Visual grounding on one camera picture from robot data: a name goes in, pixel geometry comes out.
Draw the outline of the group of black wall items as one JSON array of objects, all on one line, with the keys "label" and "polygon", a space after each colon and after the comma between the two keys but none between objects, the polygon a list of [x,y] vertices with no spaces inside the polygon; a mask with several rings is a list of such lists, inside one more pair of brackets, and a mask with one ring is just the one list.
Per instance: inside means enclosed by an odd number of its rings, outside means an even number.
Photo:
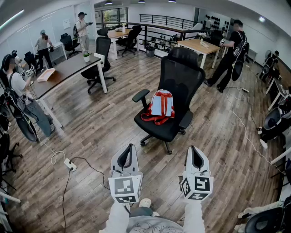
[{"label": "group of black wall items", "polygon": [[227,32],[230,26],[230,18],[224,15],[205,15],[206,21],[207,16],[211,17],[212,26],[211,30],[221,30]]}]

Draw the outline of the black mesh office chair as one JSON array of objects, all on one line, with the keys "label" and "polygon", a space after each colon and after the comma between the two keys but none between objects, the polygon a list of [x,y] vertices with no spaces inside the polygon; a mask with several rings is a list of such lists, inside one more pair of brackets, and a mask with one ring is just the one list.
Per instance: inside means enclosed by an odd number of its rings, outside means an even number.
[{"label": "black mesh office chair", "polygon": [[143,109],[135,116],[135,123],[148,135],[141,139],[144,146],[152,137],[163,141],[168,154],[169,143],[185,129],[193,119],[190,102],[205,79],[205,72],[198,66],[198,55],[187,48],[175,47],[161,59],[161,76],[157,91],[150,103],[143,89],[135,94],[133,102],[141,101]]}]

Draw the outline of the person's white printed shirt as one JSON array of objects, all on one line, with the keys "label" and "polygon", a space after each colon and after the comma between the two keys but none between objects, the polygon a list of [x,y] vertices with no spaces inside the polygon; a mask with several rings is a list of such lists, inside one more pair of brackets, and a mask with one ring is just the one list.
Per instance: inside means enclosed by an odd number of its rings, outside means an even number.
[{"label": "person's white printed shirt", "polygon": [[183,227],[165,218],[138,216],[129,218],[126,233],[184,233]]}]

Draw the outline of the person's blue jeans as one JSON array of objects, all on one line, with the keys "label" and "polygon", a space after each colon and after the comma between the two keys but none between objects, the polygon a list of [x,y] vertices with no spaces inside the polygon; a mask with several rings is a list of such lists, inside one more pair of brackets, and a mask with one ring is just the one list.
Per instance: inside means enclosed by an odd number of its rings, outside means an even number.
[{"label": "person's blue jeans", "polygon": [[152,216],[153,211],[148,207],[138,207],[130,211],[129,217]]}]

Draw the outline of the person's right forearm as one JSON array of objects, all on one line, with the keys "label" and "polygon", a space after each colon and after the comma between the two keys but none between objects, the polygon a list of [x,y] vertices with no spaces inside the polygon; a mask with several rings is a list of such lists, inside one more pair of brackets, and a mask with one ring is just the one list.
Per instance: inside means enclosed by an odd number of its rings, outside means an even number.
[{"label": "person's right forearm", "polygon": [[201,201],[189,201],[185,206],[184,233],[205,233]]}]

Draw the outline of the dark wooden desk white legs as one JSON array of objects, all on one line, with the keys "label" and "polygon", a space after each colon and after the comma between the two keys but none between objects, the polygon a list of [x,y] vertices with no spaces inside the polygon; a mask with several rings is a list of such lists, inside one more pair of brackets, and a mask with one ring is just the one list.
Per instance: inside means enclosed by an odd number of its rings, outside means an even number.
[{"label": "dark wooden desk white legs", "polygon": [[36,99],[40,104],[42,104],[42,106],[46,109],[48,114],[52,117],[54,125],[57,128],[62,128],[62,124],[58,121],[54,113],[51,111],[52,107],[48,106],[48,104],[45,102],[45,98],[60,85],[64,84],[71,78],[81,74],[82,72],[86,71],[87,69],[95,65],[97,65],[98,68],[103,92],[106,94],[108,90],[105,84],[105,79],[101,67],[103,65],[104,58],[105,58],[104,55],[94,53],[89,56],[90,60],[86,62],[82,54],[75,55],[74,57],[60,63],[55,68],[55,71],[52,73],[52,75],[49,77],[47,81],[34,82],[33,90],[36,93]]}]

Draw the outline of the light wooden desk white legs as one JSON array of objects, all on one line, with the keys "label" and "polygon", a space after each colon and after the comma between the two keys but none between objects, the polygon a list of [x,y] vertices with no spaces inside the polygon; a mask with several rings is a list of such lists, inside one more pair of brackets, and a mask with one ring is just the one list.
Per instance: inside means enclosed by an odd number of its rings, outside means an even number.
[{"label": "light wooden desk white legs", "polygon": [[124,47],[119,46],[116,41],[118,39],[122,39],[128,36],[129,32],[131,29],[126,29],[126,33],[123,33],[122,31],[115,31],[115,30],[111,30],[109,31],[109,37],[111,38],[112,44],[113,44],[113,52],[114,52],[114,59],[117,60],[118,59],[118,54],[121,55],[122,51],[120,51],[117,54],[118,50],[122,50],[124,49]]},{"label": "light wooden desk white legs", "polygon": [[204,48],[203,46],[200,45],[200,39],[193,39],[193,40],[184,40],[184,41],[178,41],[177,42],[177,46],[178,47],[185,47],[188,49],[193,50],[194,52],[196,52],[197,54],[202,54],[202,61],[201,61],[201,65],[200,68],[204,68],[204,64],[206,61],[206,57],[208,54],[211,53],[215,53],[215,58],[214,61],[212,63],[212,69],[214,69],[216,61],[217,61],[217,57],[220,51],[220,47],[213,45],[209,42],[205,42],[209,45],[209,48]]}]

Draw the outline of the light wooden tray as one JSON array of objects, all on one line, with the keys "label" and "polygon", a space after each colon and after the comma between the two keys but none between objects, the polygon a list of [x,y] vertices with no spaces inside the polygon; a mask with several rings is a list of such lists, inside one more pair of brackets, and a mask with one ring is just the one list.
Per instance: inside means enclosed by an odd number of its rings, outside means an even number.
[{"label": "light wooden tray", "polygon": [[48,81],[48,79],[54,74],[55,68],[45,70],[36,80],[38,82]]}]

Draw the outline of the black office chair with headrest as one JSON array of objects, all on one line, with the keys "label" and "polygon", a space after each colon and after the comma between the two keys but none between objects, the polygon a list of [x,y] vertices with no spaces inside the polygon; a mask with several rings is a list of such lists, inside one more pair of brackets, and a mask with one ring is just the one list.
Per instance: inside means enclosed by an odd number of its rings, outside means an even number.
[{"label": "black office chair with headrest", "polygon": [[[101,28],[97,31],[98,37],[96,39],[96,51],[94,57],[101,59],[102,74],[104,75],[110,68],[110,62],[108,61],[108,54],[111,46],[111,39],[108,37],[108,29]],[[97,84],[101,83],[98,66],[95,65],[86,71],[82,72],[81,75],[87,79],[87,83],[90,84],[87,92],[91,93],[91,89]]]}]

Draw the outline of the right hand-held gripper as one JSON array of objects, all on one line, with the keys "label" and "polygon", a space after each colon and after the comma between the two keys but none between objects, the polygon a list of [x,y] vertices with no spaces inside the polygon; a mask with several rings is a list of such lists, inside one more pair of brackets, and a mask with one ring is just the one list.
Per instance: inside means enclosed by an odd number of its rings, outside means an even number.
[{"label": "right hand-held gripper", "polygon": [[193,172],[193,153],[194,166],[200,171],[209,170],[209,160],[207,156],[197,147],[190,146],[187,150],[185,167],[186,171],[182,173],[182,180],[180,181],[180,188],[185,201],[204,201],[212,194],[214,178],[210,176],[199,175],[198,172]]}]

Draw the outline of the black railing wooden handrail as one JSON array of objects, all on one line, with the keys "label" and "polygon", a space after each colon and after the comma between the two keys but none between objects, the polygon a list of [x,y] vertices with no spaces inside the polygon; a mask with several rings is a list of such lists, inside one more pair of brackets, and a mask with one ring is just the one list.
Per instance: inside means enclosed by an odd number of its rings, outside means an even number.
[{"label": "black railing wooden handrail", "polygon": [[[178,41],[199,39],[199,32],[206,32],[207,37],[203,39],[204,42],[209,42],[216,46],[219,46],[221,41],[225,40],[223,31],[199,29],[198,24],[193,29],[185,30],[145,23],[127,23],[126,29],[132,29],[134,25],[142,27],[142,31],[138,35],[139,50],[141,51],[146,51],[146,46],[152,46],[155,47],[155,51],[169,52],[173,47],[177,46]],[[108,29],[108,32],[111,30],[122,31],[122,26],[105,28]]]}]

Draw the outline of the black swivel chair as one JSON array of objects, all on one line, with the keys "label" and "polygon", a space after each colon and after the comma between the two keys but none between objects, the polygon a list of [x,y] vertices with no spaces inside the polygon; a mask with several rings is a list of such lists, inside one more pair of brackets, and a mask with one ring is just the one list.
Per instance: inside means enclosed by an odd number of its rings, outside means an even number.
[{"label": "black swivel chair", "polygon": [[[13,165],[13,158],[20,157],[22,158],[23,155],[15,155],[14,150],[20,144],[17,142],[14,144],[13,148],[10,150],[10,136],[9,134],[2,134],[0,138],[0,171],[2,174],[7,172],[14,172],[16,173],[16,169],[14,169]],[[5,166],[8,168],[7,170],[2,169],[2,163],[5,163]]]}]

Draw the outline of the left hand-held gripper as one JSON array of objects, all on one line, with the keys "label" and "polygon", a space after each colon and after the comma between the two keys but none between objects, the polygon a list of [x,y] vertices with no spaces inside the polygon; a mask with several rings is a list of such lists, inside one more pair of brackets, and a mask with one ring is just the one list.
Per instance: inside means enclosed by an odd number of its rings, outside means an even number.
[{"label": "left hand-held gripper", "polygon": [[108,178],[110,192],[119,204],[139,202],[142,190],[142,172],[120,172],[115,170],[138,170],[138,159],[134,144],[122,147],[111,160],[112,176]]}]

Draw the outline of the person's left forearm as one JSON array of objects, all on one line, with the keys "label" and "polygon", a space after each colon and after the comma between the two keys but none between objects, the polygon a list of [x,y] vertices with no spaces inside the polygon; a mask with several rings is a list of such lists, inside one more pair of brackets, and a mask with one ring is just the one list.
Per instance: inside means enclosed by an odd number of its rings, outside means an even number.
[{"label": "person's left forearm", "polygon": [[98,233],[126,233],[129,224],[129,204],[114,202],[109,217],[105,223],[105,228]]}]

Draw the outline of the black metal railing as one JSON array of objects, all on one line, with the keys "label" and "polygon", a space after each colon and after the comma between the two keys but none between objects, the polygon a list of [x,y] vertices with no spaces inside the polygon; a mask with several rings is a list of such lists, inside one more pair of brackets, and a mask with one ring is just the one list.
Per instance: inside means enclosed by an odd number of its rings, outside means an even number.
[{"label": "black metal railing", "polygon": [[192,29],[198,23],[196,21],[177,17],[149,14],[140,14],[140,22],[185,30]]}]

